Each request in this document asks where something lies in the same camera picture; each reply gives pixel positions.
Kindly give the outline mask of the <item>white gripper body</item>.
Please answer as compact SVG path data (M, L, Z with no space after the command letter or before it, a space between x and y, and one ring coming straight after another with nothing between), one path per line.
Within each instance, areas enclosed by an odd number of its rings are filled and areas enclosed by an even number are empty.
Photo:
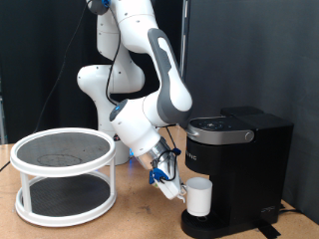
M153 180L167 199L172 200L178 197L181 181L176 158L173 155L153 169Z

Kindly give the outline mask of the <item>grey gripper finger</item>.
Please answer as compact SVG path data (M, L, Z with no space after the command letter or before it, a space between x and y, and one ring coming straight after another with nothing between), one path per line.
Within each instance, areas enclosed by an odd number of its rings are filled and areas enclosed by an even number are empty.
M178 198L181 199L183 203L186 202L186 194L187 194L186 185L182 184L180 187L180 193L178 195Z

